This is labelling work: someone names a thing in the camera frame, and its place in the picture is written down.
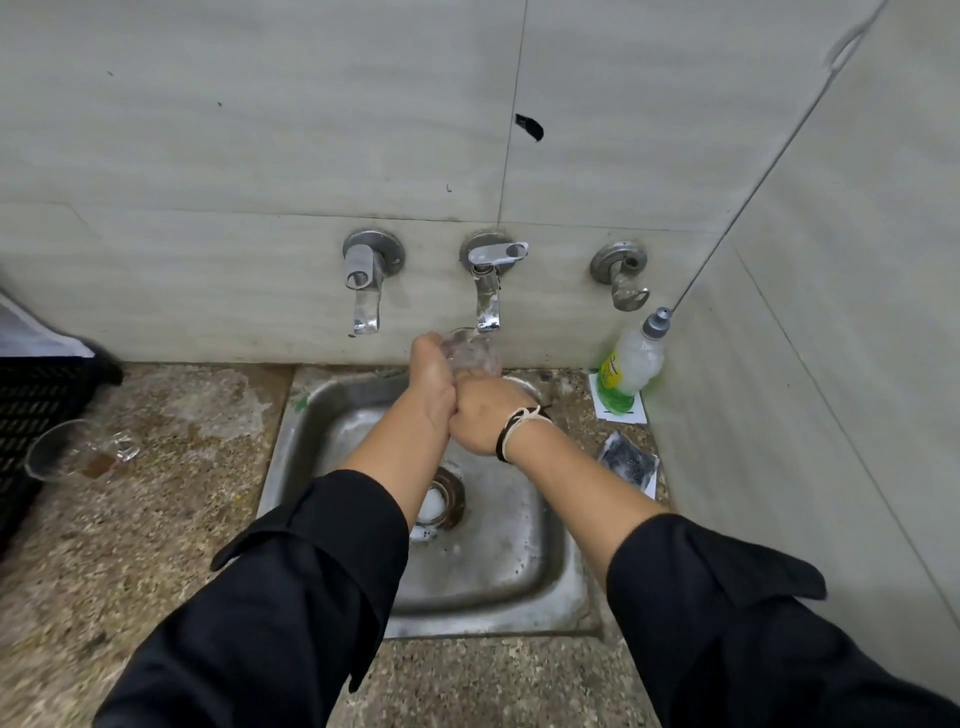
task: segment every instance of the person's left hand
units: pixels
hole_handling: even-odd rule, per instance
[[[457,407],[453,373],[440,351],[440,334],[434,331],[414,339],[410,347],[410,389],[437,408],[447,420]]]

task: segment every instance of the dish soap bottle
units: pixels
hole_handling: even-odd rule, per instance
[[[669,308],[658,308],[640,330],[628,328],[597,374],[597,394],[614,414],[634,406],[634,397],[663,366],[663,337],[670,330]]]

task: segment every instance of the wrist bracelet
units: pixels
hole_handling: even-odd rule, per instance
[[[500,436],[496,439],[496,459],[503,463],[510,463],[507,459],[507,441],[510,440],[514,430],[529,420],[546,420],[552,423],[553,420],[547,416],[538,404],[536,407],[520,407],[510,416],[507,423],[500,430]]]

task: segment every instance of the glass cup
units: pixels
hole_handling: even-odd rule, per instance
[[[37,480],[115,482],[139,452],[140,443],[128,432],[109,434],[90,420],[67,420],[36,438],[23,467]]]
[[[500,358],[493,341],[476,328],[455,328],[444,334],[440,351],[446,357],[450,370],[456,374],[464,369],[479,370],[491,376],[500,376]]]

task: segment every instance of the black mark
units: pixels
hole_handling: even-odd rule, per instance
[[[100,632],[96,637],[87,640],[86,643],[84,643],[84,646],[80,648],[80,656],[82,658],[91,657],[98,648],[104,646],[107,642],[109,642],[107,633]]]
[[[516,115],[515,121],[517,126],[534,137],[537,141],[543,139],[543,127],[536,119],[531,119],[529,116],[524,116],[523,114],[519,113]]]

